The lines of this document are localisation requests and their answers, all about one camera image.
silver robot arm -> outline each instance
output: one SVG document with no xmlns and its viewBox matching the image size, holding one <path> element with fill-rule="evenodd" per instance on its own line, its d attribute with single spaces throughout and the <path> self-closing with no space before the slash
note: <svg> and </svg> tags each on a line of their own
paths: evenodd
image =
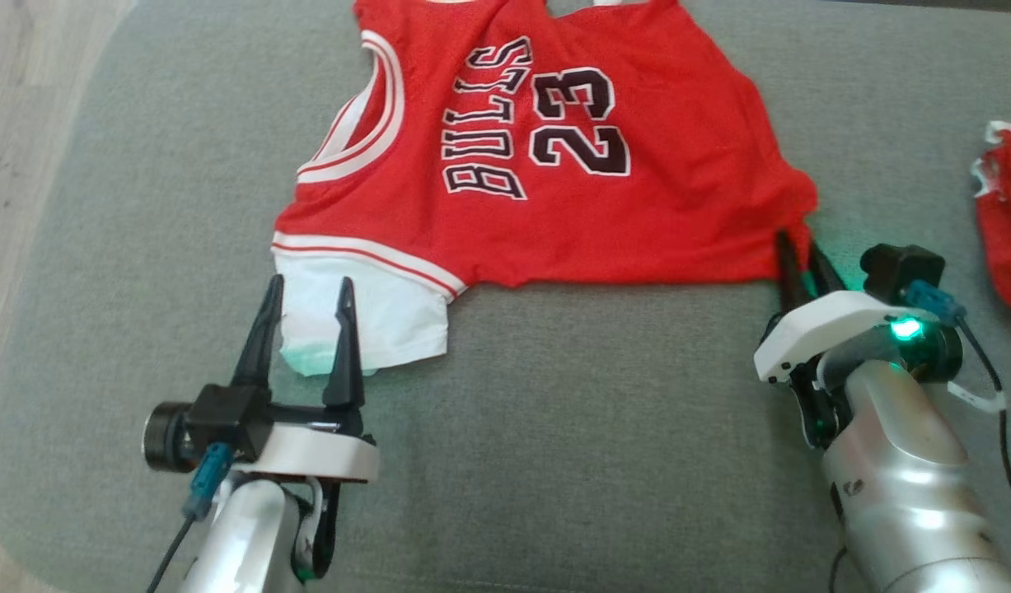
<svg viewBox="0 0 1011 593">
<path fill-rule="evenodd" d="M 1011 571 L 964 478 L 968 455 L 897 364 L 845 380 L 853 419 L 824 454 L 845 546 L 876 592 L 1011 593 Z"/>
<path fill-rule="evenodd" d="M 181 593 L 301 593 L 325 555 L 340 484 L 376 481 L 381 455 L 366 439 L 325 426 L 275 423 L 260 459 L 234 466 L 215 518 Z M 310 503 L 283 484 L 306 484 Z"/>
<path fill-rule="evenodd" d="M 1011 570 L 964 477 L 968 455 L 920 386 L 954 378 L 963 359 L 956 330 L 906 303 L 917 282 L 937 286 L 943 260 L 920 248 L 874 248 L 861 259 L 866 292 L 851 292 L 813 244 L 809 268 L 822 294 L 814 297 L 787 236 L 777 252 L 784 311 L 755 368 L 762 381 L 791 388 L 807 443 L 825 451 L 845 550 L 867 588 L 1011 593 Z"/>
<path fill-rule="evenodd" d="M 160 404 L 144 430 L 152 469 L 196 470 L 185 524 L 148 593 L 192 522 L 216 504 L 211 530 L 189 568 L 185 593 L 299 593 L 323 578 L 336 547 L 341 485 L 376 481 L 381 455 L 363 433 L 365 403 L 354 287 L 344 278 L 337 302 L 337 359 L 317 408 L 272 403 L 268 386 L 273 329 L 283 279 L 268 286 L 228 386 L 205 386 L 192 403 Z M 284 484 L 306 484 L 312 497 Z"/>
</svg>

red basketball jersey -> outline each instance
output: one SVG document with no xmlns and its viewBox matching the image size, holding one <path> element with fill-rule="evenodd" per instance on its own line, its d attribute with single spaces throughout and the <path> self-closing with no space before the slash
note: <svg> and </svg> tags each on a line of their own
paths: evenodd
<svg viewBox="0 0 1011 593">
<path fill-rule="evenodd" d="M 275 228 L 296 318 L 283 353 L 299 371 L 332 363 L 336 333 L 312 334 L 331 320 L 304 319 L 332 315 L 314 309 L 343 274 L 359 275 L 363 357 L 379 368 L 442 354 L 446 303 L 478 282 L 769 279 L 777 229 L 807 246 L 814 185 L 780 156 L 754 84 L 675 0 L 559 18 L 544 0 L 358 0 L 355 14 L 373 79 Z M 394 310 L 376 300 L 400 309 L 363 319 L 363 305 Z M 416 347 L 433 308 L 442 344 Z M 377 344 L 388 323 L 416 334 Z"/>
<path fill-rule="evenodd" d="M 1011 308 L 1011 123 L 991 121 L 985 139 L 994 147 L 973 169 L 982 181 L 978 221 L 992 284 Z"/>
</svg>

white jersey trim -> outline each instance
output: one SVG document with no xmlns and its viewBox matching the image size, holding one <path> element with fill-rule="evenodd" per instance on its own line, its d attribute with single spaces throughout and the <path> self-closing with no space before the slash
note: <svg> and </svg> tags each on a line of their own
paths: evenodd
<svg viewBox="0 0 1011 593">
<path fill-rule="evenodd" d="M 297 184 L 317 183 L 317 181 L 333 181 L 358 172 L 359 169 L 376 161 L 395 142 L 399 128 L 403 124 L 403 108 L 406 98 L 403 93 L 403 69 L 398 63 L 395 50 L 380 34 L 372 30 L 362 32 L 363 48 L 373 52 L 373 79 L 366 90 L 359 93 L 348 105 L 344 106 L 337 116 L 336 130 L 329 132 L 324 147 L 318 151 L 316 159 L 306 163 L 297 172 Z M 385 104 L 381 119 L 365 138 L 355 142 L 355 145 L 343 151 L 331 151 L 331 144 L 342 146 L 346 144 L 354 132 L 355 125 L 365 112 L 369 95 L 376 83 L 377 76 L 384 75 Z"/>
<path fill-rule="evenodd" d="M 373 61 L 373 76 L 370 77 L 369 84 L 366 84 L 362 93 L 351 97 L 347 104 L 341 108 L 341 111 L 337 112 L 337 116 L 333 118 L 333 124 L 329 127 L 329 133 L 326 134 L 326 140 L 318 147 L 318 152 L 310 158 L 309 163 L 325 161 L 325 159 L 347 150 L 348 140 L 351 139 L 355 127 L 358 126 L 359 120 L 366 112 L 366 105 L 369 104 L 370 95 L 373 93 L 373 87 L 376 86 L 378 76 L 381 76 L 381 62 L 375 60 Z"/>
<path fill-rule="evenodd" d="M 992 120 L 985 127 L 985 141 L 991 144 L 999 144 L 1003 142 L 1003 136 L 1000 135 L 1000 131 L 1011 131 L 1011 123 L 1000 120 Z"/>
<path fill-rule="evenodd" d="M 360 260 L 419 282 L 442 294 L 448 299 L 448 303 L 467 289 L 461 279 L 430 261 L 365 238 L 275 232 L 271 252 L 294 258 Z"/>
</svg>

camera lens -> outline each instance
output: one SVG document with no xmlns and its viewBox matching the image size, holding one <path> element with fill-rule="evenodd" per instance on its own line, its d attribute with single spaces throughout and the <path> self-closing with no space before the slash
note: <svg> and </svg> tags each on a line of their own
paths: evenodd
<svg viewBox="0 0 1011 593">
<path fill-rule="evenodd" d="M 186 474 L 195 468 L 186 438 L 189 403 L 162 402 L 147 417 L 143 429 L 143 456 L 147 466 L 158 472 Z"/>
</svg>

gray couch cushion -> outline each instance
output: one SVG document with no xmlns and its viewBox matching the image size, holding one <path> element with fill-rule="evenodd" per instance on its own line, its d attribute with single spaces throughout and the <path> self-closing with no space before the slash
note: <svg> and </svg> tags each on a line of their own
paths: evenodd
<svg viewBox="0 0 1011 593">
<path fill-rule="evenodd" d="M 554 2 L 567 11 L 583 2 Z M 949 260 L 1009 381 L 970 195 L 985 122 L 1011 120 L 1011 15 L 695 0 L 822 192 L 825 250 Z M 135 591 L 188 478 L 140 455 L 159 401 L 227 378 L 272 273 L 295 167 L 368 78 L 342 2 L 159 0 L 106 50 L 47 206 L 0 384 L 0 540 L 71 591 Z M 368 383 L 381 481 L 347 488 L 313 591 L 816 591 L 838 545 L 818 455 L 750 357 L 772 287 L 478 287 L 450 353 Z M 983 386 L 970 361 L 968 383 Z M 320 381 L 278 365 L 284 402 Z M 1011 562 L 996 424 L 935 395 Z M 167 580 L 178 585 L 195 530 Z M 844 566 L 841 590 L 859 590 Z"/>
</svg>

